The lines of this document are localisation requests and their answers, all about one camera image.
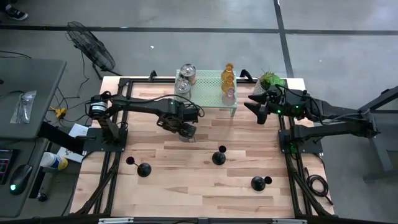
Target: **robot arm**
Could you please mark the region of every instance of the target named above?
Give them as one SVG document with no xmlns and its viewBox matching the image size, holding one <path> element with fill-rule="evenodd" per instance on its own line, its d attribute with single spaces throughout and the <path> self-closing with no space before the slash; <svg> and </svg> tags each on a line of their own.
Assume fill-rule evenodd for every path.
<svg viewBox="0 0 398 224">
<path fill-rule="evenodd" d="M 257 103 L 244 103 L 244 105 L 257 115 L 258 124 L 264 124 L 267 115 L 271 113 L 294 117 L 298 120 L 307 118 L 321 124 L 325 124 L 323 122 L 325 119 L 331 120 L 327 124 L 332 121 L 344 121 L 341 124 L 311 128 L 295 125 L 290 129 L 292 132 L 290 137 L 293 141 L 337 134 L 354 134 L 371 138 L 379 133 L 369 111 L 332 106 L 326 101 L 312 98 L 306 90 L 290 90 L 277 85 L 270 87 L 261 95 L 251 95 L 249 98 Z"/>
<path fill-rule="evenodd" d="M 112 102 L 112 106 L 109 108 L 108 101 Z M 191 138 L 195 134 L 196 127 L 186 122 L 198 122 L 199 113 L 199 108 L 196 105 L 192 106 L 186 107 L 184 103 L 170 98 L 144 100 L 111 95 L 106 91 L 91 98 L 88 116 L 99 122 L 107 144 L 117 144 L 118 142 L 119 127 L 110 120 L 110 117 L 122 110 L 156 114 L 159 117 L 156 122 L 158 126 Z"/>
</svg>

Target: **computer mouse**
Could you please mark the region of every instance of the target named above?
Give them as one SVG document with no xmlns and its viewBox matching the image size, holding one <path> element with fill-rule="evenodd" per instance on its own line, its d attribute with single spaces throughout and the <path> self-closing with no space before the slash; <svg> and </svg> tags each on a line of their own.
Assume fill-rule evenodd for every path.
<svg viewBox="0 0 398 224">
<path fill-rule="evenodd" d="M 25 164 L 20 165 L 10 178 L 10 193 L 13 195 L 21 194 L 27 185 L 30 173 L 32 172 L 32 166 Z"/>
</svg>

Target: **glass jar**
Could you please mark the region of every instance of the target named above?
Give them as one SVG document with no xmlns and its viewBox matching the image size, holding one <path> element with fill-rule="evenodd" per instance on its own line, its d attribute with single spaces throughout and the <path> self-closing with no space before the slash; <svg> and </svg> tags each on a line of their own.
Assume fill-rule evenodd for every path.
<svg viewBox="0 0 398 224">
<path fill-rule="evenodd" d="M 225 94 L 223 94 L 222 97 L 222 102 L 224 105 L 226 106 L 232 106 L 235 104 L 236 102 L 236 98 L 235 98 L 235 89 L 234 88 L 228 88 L 227 92 Z"/>
<path fill-rule="evenodd" d="M 191 84 L 188 80 L 180 78 L 175 82 L 174 86 L 175 94 L 178 96 L 185 97 L 186 99 L 191 99 Z M 186 100 L 181 97 L 176 97 L 178 101 L 185 102 Z"/>
</svg>

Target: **black fan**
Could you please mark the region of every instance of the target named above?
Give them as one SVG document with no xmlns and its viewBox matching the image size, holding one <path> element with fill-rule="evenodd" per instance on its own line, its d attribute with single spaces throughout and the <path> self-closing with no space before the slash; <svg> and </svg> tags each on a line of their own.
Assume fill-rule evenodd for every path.
<svg viewBox="0 0 398 224">
<path fill-rule="evenodd" d="M 81 50 L 83 54 L 93 62 L 93 68 L 100 80 L 102 80 L 102 76 L 95 65 L 104 72 L 111 72 L 115 75 L 122 76 L 113 71 L 116 62 L 113 60 L 108 50 L 106 50 L 104 43 L 99 41 L 85 26 L 76 21 L 68 22 L 67 31 L 74 46 Z"/>
</svg>

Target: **green plant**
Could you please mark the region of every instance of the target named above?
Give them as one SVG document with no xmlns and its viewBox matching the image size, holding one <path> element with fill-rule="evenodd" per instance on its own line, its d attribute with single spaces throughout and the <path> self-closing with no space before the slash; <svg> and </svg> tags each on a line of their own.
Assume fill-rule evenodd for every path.
<svg viewBox="0 0 398 224">
<path fill-rule="evenodd" d="M 266 72 L 260 77 L 260 85 L 264 90 L 268 90 L 272 85 L 285 85 L 285 80 L 279 78 L 274 72 Z"/>
</svg>

